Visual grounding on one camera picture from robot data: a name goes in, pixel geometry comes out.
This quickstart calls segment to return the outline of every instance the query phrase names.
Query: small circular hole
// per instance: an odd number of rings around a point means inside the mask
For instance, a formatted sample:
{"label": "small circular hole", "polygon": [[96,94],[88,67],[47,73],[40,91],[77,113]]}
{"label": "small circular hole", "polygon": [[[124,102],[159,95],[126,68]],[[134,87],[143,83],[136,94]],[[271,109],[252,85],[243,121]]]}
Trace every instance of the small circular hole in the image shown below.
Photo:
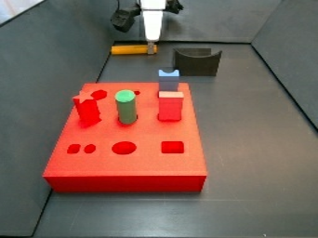
{"label": "small circular hole", "polygon": [[72,144],[68,146],[67,153],[79,153],[80,151],[80,145]]}
{"label": "small circular hole", "polygon": [[128,141],[120,141],[112,147],[112,151],[116,154],[130,154],[135,151],[135,149],[136,149],[135,144]]}
{"label": "small circular hole", "polygon": [[101,99],[104,99],[107,97],[107,91],[100,89],[100,90],[95,91],[91,94],[91,96],[95,98],[95,100],[101,100]]}
{"label": "small circular hole", "polygon": [[89,144],[84,147],[85,153],[92,153],[96,150],[96,146],[93,144]]}

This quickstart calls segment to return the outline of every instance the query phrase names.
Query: green cylinder block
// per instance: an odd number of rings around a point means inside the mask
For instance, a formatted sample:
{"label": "green cylinder block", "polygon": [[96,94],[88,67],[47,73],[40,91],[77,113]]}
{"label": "green cylinder block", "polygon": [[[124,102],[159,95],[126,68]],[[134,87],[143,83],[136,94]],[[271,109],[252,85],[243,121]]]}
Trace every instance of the green cylinder block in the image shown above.
{"label": "green cylinder block", "polygon": [[136,120],[134,92],[131,90],[122,90],[116,92],[115,103],[120,123],[132,124]]}

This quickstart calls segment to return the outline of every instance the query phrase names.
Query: yellow object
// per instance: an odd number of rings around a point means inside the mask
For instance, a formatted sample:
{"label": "yellow object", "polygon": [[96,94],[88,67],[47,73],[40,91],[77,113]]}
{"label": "yellow object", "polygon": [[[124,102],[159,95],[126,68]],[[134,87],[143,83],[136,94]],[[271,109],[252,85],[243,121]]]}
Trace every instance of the yellow object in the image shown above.
{"label": "yellow object", "polygon": [[134,54],[147,54],[148,46],[112,46],[112,55],[134,55]]}

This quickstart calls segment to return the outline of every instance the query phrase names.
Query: white wall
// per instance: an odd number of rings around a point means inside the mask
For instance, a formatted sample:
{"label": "white wall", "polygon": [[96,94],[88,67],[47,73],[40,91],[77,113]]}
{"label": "white wall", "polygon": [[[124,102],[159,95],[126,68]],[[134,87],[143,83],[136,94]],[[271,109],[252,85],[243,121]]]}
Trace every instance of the white wall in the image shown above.
{"label": "white wall", "polygon": [[0,23],[44,0],[0,0]]}

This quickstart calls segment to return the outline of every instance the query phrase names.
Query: red cuboid block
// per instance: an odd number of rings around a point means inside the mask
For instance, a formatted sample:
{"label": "red cuboid block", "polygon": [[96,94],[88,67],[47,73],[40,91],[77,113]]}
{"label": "red cuboid block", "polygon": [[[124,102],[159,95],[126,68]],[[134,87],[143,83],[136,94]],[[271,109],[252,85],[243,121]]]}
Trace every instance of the red cuboid block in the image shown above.
{"label": "red cuboid block", "polygon": [[[136,94],[138,120],[118,121],[115,93]],[[183,119],[158,120],[156,83],[87,84],[87,92],[104,90],[97,100],[101,121],[80,122],[73,108],[48,161],[44,178],[56,192],[199,192],[207,171],[190,89],[184,93]]]}

